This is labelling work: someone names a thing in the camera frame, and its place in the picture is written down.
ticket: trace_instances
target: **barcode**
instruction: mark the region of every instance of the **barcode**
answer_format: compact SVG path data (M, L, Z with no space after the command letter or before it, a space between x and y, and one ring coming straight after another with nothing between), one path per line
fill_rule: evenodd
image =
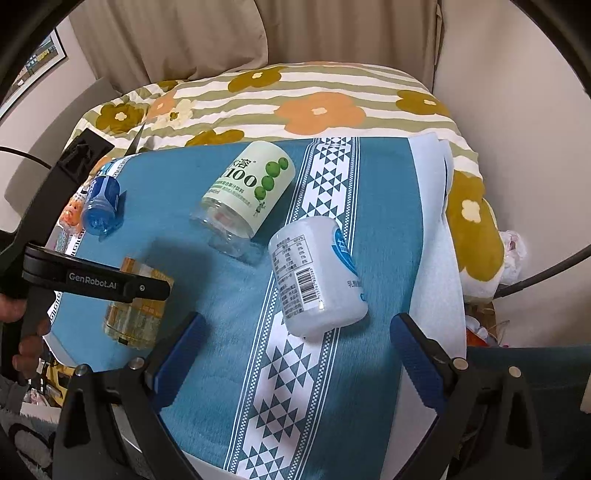
M304 303L308 303L313 300L318 300L316 288L314 287L314 279L309 268L301 270L295 274L297 278L297 284L300 287L301 299Z

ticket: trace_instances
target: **floral blanket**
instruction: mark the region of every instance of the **floral blanket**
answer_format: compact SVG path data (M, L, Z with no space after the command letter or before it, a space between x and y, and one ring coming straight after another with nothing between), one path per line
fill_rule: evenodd
M465 299L490 299L496 291L504 248L493 211L483 198L478 154L445 105L404 72L357 63L307 62L147 85L93 108L76 125L70 140L90 128L115 146L89 181L106 163L125 154L142 125L139 151L435 132L449 140L454 155L447 220Z

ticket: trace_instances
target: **white wall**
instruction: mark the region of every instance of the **white wall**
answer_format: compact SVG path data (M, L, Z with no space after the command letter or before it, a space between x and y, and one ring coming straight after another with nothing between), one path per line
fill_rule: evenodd
M535 274L591 243L591 100L509 0L443 0L434 93L480 154L499 227L525 236ZM510 345L591 342L591 260L495 302Z
M0 121L0 145L28 151L57 115L95 82L66 18L57 32L67 59L38 80ZM20 221L4 199L4 191L19 165L19 157L0 153L0 229L13 231Z

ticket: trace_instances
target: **nutrition label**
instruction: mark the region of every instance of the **nutrition label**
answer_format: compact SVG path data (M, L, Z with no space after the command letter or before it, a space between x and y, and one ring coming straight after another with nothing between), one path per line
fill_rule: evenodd
M289 319L316 307L320 301L320 291L311 266L312 257L306 237L300 235L283 240L273 252L272 261L284 317Z
M283 240L277 245L271 258L273 260L273 270L278 280L289 272L312 263L310 250L304 235Z

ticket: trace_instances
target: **blue gripper pad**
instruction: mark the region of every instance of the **blue gripper pad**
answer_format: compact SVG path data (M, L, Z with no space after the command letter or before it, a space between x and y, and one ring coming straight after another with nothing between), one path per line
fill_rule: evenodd
M431 356L421 347L420 341L427 342L427 338L418 327L417 330L418 333L413 334L398 314L390 322L390 341L397 350L423 404L433 408L440 416L447 403L443 379L433 365Z
M173 403L205 339L205 318L196 313L154 376L152 406L156 412Z

